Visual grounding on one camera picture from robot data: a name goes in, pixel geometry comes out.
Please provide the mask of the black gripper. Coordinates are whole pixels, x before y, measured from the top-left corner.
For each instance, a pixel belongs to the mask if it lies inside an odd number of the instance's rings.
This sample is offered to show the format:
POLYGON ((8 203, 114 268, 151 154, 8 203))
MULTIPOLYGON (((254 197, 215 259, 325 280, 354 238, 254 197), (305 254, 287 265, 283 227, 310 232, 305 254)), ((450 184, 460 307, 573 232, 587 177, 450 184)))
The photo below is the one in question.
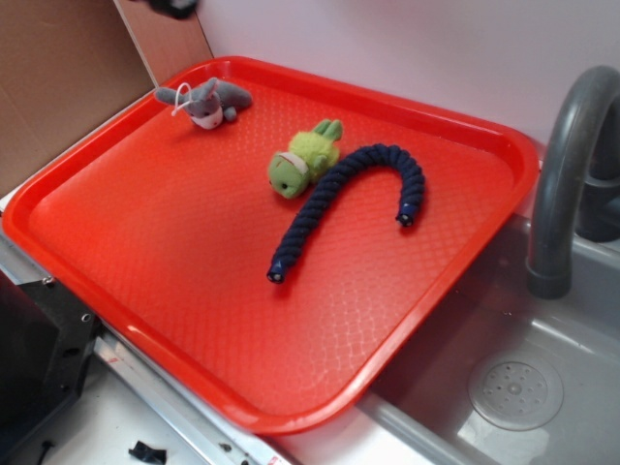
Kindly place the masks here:
POLYGON ((173 19, 187 19, 197 9, 198 0, 147 0, 148 6, 156 13, 173 19))

